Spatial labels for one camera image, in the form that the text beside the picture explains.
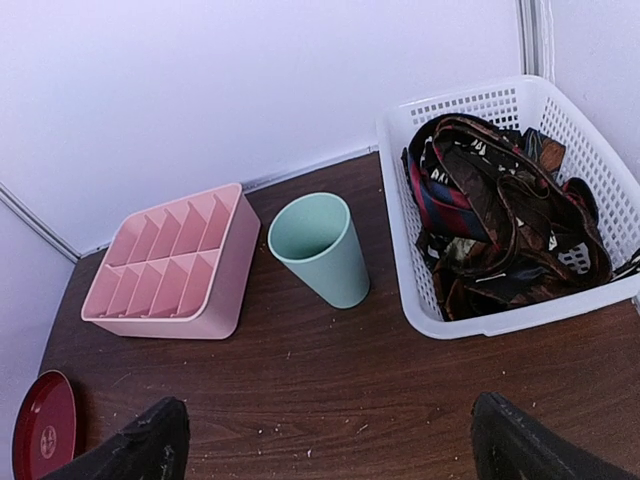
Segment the pink divided organizer box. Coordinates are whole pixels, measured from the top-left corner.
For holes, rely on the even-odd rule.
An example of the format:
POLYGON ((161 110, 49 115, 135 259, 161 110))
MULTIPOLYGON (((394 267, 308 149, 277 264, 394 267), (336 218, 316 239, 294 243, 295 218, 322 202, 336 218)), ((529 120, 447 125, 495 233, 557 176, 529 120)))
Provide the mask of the pink divided organizer box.
POLYGON ((239 183, 130 215, 100 264, 82 320, 124 337, 228 338, 260 228, 239 183))

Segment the striped red blue tie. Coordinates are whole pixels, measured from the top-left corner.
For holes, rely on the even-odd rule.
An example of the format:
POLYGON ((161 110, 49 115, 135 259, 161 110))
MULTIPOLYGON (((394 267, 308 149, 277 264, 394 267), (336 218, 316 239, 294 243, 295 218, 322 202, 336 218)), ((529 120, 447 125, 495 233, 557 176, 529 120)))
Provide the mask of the striped red blue tie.
POLYGON ((430 142, 423 146, 419 158, 405 147, 401 160, 422 226, 429 233, 489 241, 469 201, 449 178, 430 142))

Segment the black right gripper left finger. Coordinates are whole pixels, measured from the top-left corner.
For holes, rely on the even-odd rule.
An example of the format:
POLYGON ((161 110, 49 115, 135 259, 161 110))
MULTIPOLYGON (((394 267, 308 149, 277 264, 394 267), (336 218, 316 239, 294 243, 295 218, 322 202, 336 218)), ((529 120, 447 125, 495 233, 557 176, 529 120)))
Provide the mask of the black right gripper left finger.
POLYGON ((183 479, 190 444, 186 405, 165 397, 48 479, 183 479))

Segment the right aluminium corner post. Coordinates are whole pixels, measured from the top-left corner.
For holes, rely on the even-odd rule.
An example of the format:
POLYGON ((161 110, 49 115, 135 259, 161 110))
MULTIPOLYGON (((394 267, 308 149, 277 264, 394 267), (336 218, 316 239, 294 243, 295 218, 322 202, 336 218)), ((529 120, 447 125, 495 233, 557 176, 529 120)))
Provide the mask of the right aluminium corner post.
POLYGON ((516 0, 521 68, 555 83, 554 19, 549 0, 516 0))

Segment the red round tray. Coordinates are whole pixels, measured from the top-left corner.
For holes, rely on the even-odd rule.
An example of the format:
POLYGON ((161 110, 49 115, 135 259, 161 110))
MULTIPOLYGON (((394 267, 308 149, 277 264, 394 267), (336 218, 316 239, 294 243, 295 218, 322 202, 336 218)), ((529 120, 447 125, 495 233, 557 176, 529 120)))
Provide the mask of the red round tray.
POLYGON ((28 390, 12 441, 15 479, 41 479, 70 463, 77 444, 76 399, 68 378, 51 370, 28 390))

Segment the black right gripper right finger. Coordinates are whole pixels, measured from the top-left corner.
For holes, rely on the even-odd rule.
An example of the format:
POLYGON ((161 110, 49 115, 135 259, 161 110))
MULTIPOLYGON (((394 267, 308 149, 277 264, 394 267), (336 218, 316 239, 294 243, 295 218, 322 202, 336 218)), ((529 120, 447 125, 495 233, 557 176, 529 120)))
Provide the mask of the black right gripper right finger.
POLYGON ((497 392, 472 410, 479 479, 634 479, 636 476, 556 435, 497 392))

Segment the mint green plastic cup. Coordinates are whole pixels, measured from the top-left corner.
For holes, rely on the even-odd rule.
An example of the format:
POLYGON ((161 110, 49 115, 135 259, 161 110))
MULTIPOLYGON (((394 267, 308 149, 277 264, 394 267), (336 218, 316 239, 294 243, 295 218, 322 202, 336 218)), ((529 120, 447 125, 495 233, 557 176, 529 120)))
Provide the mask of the mint green plastic cup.
POLYGON ((368 295, 359 237, 338 195, 316 192, 291 201, 271 222, 267 243, 276 259, 332 307, 350 309, 368 295))

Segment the aluminium corner post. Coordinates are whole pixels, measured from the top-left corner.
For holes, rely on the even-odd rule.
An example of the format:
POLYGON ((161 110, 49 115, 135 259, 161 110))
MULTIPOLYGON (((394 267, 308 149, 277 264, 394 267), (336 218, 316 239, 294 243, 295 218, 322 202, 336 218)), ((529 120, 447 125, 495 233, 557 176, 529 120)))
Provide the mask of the aluminium corner post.
POLYGON ((77 263, 81 254, 66 240, 55 233, 43 220, 41 220, 22 200, 10 189, 0 185, 1 203, 11 210, 23 223, 34 231, 41 239, 54 248, 72 263, 77 263))
POLYGON ((549 0, 516 0, 521 68, 555 83, 554 19, 549 0))

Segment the brown patterned tie in basket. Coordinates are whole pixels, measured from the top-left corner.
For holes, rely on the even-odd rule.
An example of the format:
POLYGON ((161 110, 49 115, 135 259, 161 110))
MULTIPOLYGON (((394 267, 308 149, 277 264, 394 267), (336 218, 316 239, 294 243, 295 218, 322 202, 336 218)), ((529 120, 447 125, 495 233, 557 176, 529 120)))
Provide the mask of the brown patterned tie in basket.
POLYGON ((576 177, 556 180, 563 144, 468 114, 430 120, 407 148, 419 158, 427 142, 489 237, 442 236, 421 226, 416 245, 446 320, 550 301, 612 279, 590 187, 576 177))

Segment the left aluminium corner post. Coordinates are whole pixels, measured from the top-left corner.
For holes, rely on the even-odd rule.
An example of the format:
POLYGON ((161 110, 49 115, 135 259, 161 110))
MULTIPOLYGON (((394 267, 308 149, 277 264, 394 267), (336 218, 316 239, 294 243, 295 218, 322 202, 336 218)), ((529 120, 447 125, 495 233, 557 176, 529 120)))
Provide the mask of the left aluminium corner post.
POLYGON ((55 233, 43 220, 41 220, 22 200, 10 189, 0 185, 1 203, 11 210, 23 223, 34 231, 41 239, 54 248, 72 263, 77 263, 81 254, 66 240, 55 233))

